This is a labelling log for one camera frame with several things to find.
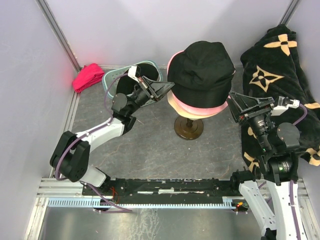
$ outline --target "beige flower pattern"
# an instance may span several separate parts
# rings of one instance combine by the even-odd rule
[[[317,154],[318,156],[320,156],[320,151],[316,151],[313,148],[308,148],[307,150],[305,150],[307,153],[310,154],[310,160],[309,160],[309,164],[310,165],[314,165],[314,166],[319,166],[320,165],[320,160],[316,160],[313,155]]]
[[[243,156],[249,161],[251,162],[250,165],[248,166],[250,172],[252,172],[254,170],[254,166],[259,167],[259,163],[254,161],[255,159],[252,156],[249,156],[248,153],[244,152]]]
[[[255,139],[257,139],[256,135],[254,134],[254,131],[252,130],[251,127],[248,128],[248,135],[253,136]]]
[[[308,109],[319,109],[320,108],[320,104],[318,102],[306,103],[304,106]]]
[[[256,72],[252,74],[252,79],[249,84],[258,85],[265,92],[268,91],[269,84],[274,83],[275,81],[284,78],[284,76],[277,75],[266,70],[263,70],[258,65],[256,66]]]
[[[290,55],[290,49],[297,46],[296,41],[288,41],[288,35],[287,34],[281,34],[278,35],[279,41],[274,41],[267,43],[264,45],[265,48],[281,48],[282,52],[284,52],[287,56]]]

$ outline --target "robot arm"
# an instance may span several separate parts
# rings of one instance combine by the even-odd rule
[[[298,202],[299,130],[291,123],[279,126],[270,116],[279,116],[289,108],[297,108],[299,101],[285,97],[254,98],[230,92],[228,105],[235,122],[248,123],[262,149],[258,157],[261,173],[270,190],[274,213],[261,195],[255,177],[244,177],[242,172],[232,175],[239,190],[248,202],[256,218],[264,240],[306,240]]]
[[[150,99],[160,101],[174,86],[172,82],[156,82],[140,76],[138,66],[132,66],[128,75],[137,81],[134,93],[132,96],[123,93],[114,96],[111,118],[82,132],[66,131],[62,134],[50,159],[50,165],[71,182],[83,181],[95,187],[109,182],[108,175],[89,166],[90,153],[105,142],[130,131],[136,121],[132,114]]]

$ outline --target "concrete floor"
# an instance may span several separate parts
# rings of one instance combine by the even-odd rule
[[[232,90],[242,92],[242,68],[237,68]],[[106,119],[104,88],[98,83],[81,93],[72,131],[80,132]],[[89,164],[117,178],[219,178],[246,166],[241,156],[240,127],[228,108],[203,120],[196,140],[183,140],[174,131],[178,114],[163,98],[134,113],[137,121],[127,134],[101,145]]]

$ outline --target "mint green basket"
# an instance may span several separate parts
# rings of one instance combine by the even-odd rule
[[[155,66],[156,70],[158,71],[159,73],[159,77],[157,79],[158,82],[163,82],[164,78],[160,72],[160,69],[159,67],[157,66],[156,63],[154,63],[153,61],[149,61],[149,60],[146,60],[146,61],[141,61],[141,62],[138,62],[138,63],[135,63],[133,65],[137,65],[137,64],[150,64],[150,65],[153,65]],[[111,70],[111,71],[108,71],[105,75],[103,75],[102,77],[102,85],[103,85],[103,88],[104,88],[104,91],[106,92],[109,88],[109,86],[111,85],[111,83],[115,80],[116,77],[118,77],[119,75],[122,75],[124,74],[130,67],[130,66],[125,66],[125,67],[122,67],[122,68],[119,68],[119,69],[115,69],[115,70]],[[117,80],[110,88],[109,92],[108,92],[108,97],[110,99],[113,99],[114,98],[114,95],[116,94],[116,91],[117,91],[117,86],[118,86],[118,82],[119,80]],[[154,103],[153,100],[149,100],[146,102],[145,105],[143,106],[146,106],[146,105],[149,105],[151,103]]]

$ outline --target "purple cable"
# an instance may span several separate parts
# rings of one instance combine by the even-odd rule
[[[262,183],[258,188],[262,188],[267,182],[265,181],[264,183]]]
[[[74,140],[74,141],[65,149],[65,151],[63,152],[62,156],[60,157],[60,159],[59,159],[59,161],[58,161],[58,163],[57,163],[57,165],[56,165],[55,173],[54,173],[55,179],[57,179],[58,181],[63,181],[63,180],[66,180],[66,179],[67,179],[66,177],[60,177],[60,176],[59,176],[59,175],[60,175],[59,169],[60,169],[60,167],[61,167],[61,164],[62,164],[63,160],[65,159],[66,155],[67,155],[68,152],[71,150],[71,148],[72,148],[77,142],[79,142],[81,139],[83,139],[84,137],[86,137],[87,135],[90,135],[90,134],[92,134],[92,133],[94,133],[94,132],[96,132],[96,131],[98,131],[98,130],[106,127],[106,126],[108,126],[108,125],[113,121],[113,119],[114,119],[113,113],[107,108],[107,104],[106,104],[107,95],[108,95],[108,93],[109,93],[109,91],[110,91],[111,86],[112,86],[118,79],[120,79],[120,78],[122,78],[122,77],[124,77],[124,76],[127,76],[127,75],[128,75],[128,74],[125,73],[125,74],[122,74],[122,75],[117,76],[117,77],[113,80],[113,82],[110,84],[109,88],[108,88],[108,89],[106,90],[106,92],[105,92],[104,102],[103,102],[103,103],[104,103],[105,110],[111,115],[111,117],[109,118],[109,120],[108,120],[105,124],[103,124],[103,125],[101,125],[101,126],[99,126],[99,127],[96,127],[96,128],[94,128],[94,129],[92,129],[91,131],[88,131],[87,133],[79,136],[76,140]],[[126,209],[126,208],[117,206],[117,205],[115,205],[114,203],[112,203],[112,202],[108,201],[107,199],[105,199],[105,198],[98,192],[98,190],[97,190],[93,185],[91,185],[91,184],[88,183],[88,186],[89,186],[90,188],[92,188],[92,190],[93,190],[95,193],[97,193],[106,203],[108,203],[109,205],[112,205],[112,206],[114,206],[114,207],[116,207],[116,208],[121,209],[121,211],[109,211],[109,212],[107,212],[107,213],[115,213],[115,212],[117,212],[117,213],[129,213],[129,212],[132,212],[132,210],[129,210],[129,209]]]
[[[298,123],[300,123],[308,114],[308,110],[307,108],[303,105],[303,104],[299,104],[299,107],[303,109],[303,115],[297,120],[295,121],[292,125],[295,126],[297,125]]]
[[[289,188],[289,192],[290,192],[290,205],[291,205],[291,211],[292,211],[292,215],[293,215],[293,221],[294,221],[294,226],[295,226],[295,232],[296,232],[296,238],[298,240],[301,240],[301,236],[300,236],[300,228],[299,228],[299,224],[298,224],[298,217],[297,217],[297,212],[296,212],[296,208],[295,208],[295,201],[294,201],[294,181],[290,180],[290,188]]]
[[[118,213],[131,213],[132,210],[130,209],[126,209],[126,208],[123,208],[121,206],[118,206],[116,204],[114,204],[112,201],[109,201],[107,200],[104,196],[102,196],[102,194],[94,187],[92,186],[90,183],[87,183],[86,184],[87,186],[89,186],[103,201],[105,201],[107,204],[117,208],[117,209],[120,209],[120,210],[117,210],[117,211],[101,211],[101,213],[106,213],[106,214],[118,214]]]

